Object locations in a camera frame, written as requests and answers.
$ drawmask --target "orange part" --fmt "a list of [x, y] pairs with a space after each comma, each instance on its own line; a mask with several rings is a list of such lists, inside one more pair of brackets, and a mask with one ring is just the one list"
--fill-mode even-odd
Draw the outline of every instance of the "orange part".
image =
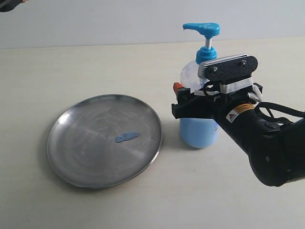
[[175, 92], [175, 94], [177, 95], [178, 94], [178, 89], [183, 87], [181, 83], [173, 83], [173, 91]]

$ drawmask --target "plastic bottle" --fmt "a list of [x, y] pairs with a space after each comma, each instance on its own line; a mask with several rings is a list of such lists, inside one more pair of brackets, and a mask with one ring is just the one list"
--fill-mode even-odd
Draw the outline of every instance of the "plastic bottle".
[[[194, 90], [202, 88], [204, 81], [198, 77], [199, 64], [216, 59], [216, 50], [211, 46], [213, 36], [220, 32], [220, 26], [216, 23], [187, 23], [183, 29], [196, 30], [205, 36], [205, 46], [201, 47], [196, 54], [196, 59], [189, 62], [181, 72], [181, 84], [183, 87]], [[213, 119], [181, 118], [180, 136], [182, 140], [195, 148], [206, 148], [213, 145], [218, 139], [218, 124]]]

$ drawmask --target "plate rim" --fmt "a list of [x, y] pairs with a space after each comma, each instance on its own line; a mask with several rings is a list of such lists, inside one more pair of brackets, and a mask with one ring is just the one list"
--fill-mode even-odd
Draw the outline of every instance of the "plate rim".
[[[55, 126], [56, 124], [59, 122], [59, 120], [65, 115], [67, 114], [67, 112], [69, 112], [71, 109], [77, 107], [78, 105], [80, 105], [81, 103], [84, 103], [88, 100], [92, 100], [94, 98], [101, 98], [101, 97], [107, 97], [107, 96], [122, 96], [122, 97], [128, 97], [128, 98], [131, 98], [131, 99], [134, 99], [134, 100], [137, 100], [141, 103], [143, 103], [144, 105], [146, 105], [152, 112], [153, 114], [155, 115], [155, 117], [157, 118], [158, 120], [158, 123], [159, 123], [159, 127], [160, 127], [160, 143], [158, 145], [158, 148], [157, 148], [157, 152], [154, 154], [154, 156], [152, 157], [152, 159], [150, 160], [150, 162], [144, 166], [142, 169], [140, 169], [137, 173], [135, 173], [133, 176], [129, 177], [128, 179], [125, 179], [123, 181], [120, 181], [120, 182], [116, 182], [114, 184], [111, 184], [111, 185], [105, 185], [105, 186], [92, 186], [92, 187], [89, 187], [89, 186], [84, 186], [84, 185], [80, 185], [80, 184], [76, 184], [72, 181], [70, 181], [69, 179], [67, 179], [66, 177], [62, 176], [58, 171], [57, 169], [55, 168], [55, 166], [53, 165], [53, 163], [51, 162], [51, 159], [50, 159], [50, 156], [49, 156], [49, 143], [50, 143], [50, 138], [52, 136], [52, 133], [55, 129]], [[66, 109], [57, 119], [56, 121], [53, 123], [52, 125], [52, 128], [50, 129], [49, 131], [49, 134], [48, 134], [48, 137], [47, 137], [47, 141], [46, 141], [46, 155], [47, 155], [47, 159], [48, 159], [48, 162], [49, 164], [51, 165], [53, 171], [55, 172], [55, 174], [57, 176], [59, 176], [59, 178], [61, 178], [62, 180], [64, 180], [65, 182], [73, 185], [73, 186], [76, 186], [76, 187], [81, 187], [81, 188], [89, 188], [89, 189], [104, 189], [104, 188], [110, 188], [110, 187], [115, 187], [115, 186], [118, 186], [118, 185], [122, 185], [128, 181], [131, 181], [133, 180], [134, 178], [136, 178], [137, 176], [139, 176], [141, 173], [143, 173], [154, 161], [155, 159], [157, 158], [157, 156], [159, 155], [159, 152], [160, 152], [160, 149], [161, 149], [161, 146], [162, 146], [162, 143], [163, 143], [163, 125], [162, 125], [162, 122], [161, 122], [161, 119], [159, 117], [159, 115], [156, 113], [156, 111], [150, 106], [148, 105], [146, 102], [144, 102], [143, 100], [139, 99], [139, 98], [136, 98], [136, 97], [133, 97], [133, 96], [130, 96], [130, 95], [126, 95], [126, 94], [102, 94], [102, 95], [96, 95], [96, 96], [93, 96], [93, 97], [90, 97], [90, 98], [87, 98], [87, 99], [84, 99], [78, 103], [75, 103], [74, 105], [70, 106], [68, 109]]]

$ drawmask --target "pump dispenser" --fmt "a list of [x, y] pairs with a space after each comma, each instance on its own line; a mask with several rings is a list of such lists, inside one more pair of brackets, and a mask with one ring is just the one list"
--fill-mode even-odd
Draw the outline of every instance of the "pump dispenser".
[[[191, 93], [199, 90], [208, 82], [208, 79], [198, 77], [199, 64], [217, 58], [217, 53], [212, 47], [212, 37], [220, 33], [217, 23], [187, 23], [185, 30], [195, 30], [205, 37], [205, 46], [196, 54], [196, 59], [189, 62], [181, 72], [181, 84], [190, 88]], [[188, 145], [195, 148], [206, 148], [213, 145], [218, 139], [218, 124], [213, 119], [181, 118], [180, 136]]]

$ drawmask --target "blue liquid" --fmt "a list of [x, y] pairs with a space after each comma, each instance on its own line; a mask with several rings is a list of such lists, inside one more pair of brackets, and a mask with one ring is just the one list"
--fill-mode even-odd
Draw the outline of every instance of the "blue liquid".
[[194, 148], [213, 145], [219, 135], [219, 125], [213, 119], [180, 118], [180, 136]]

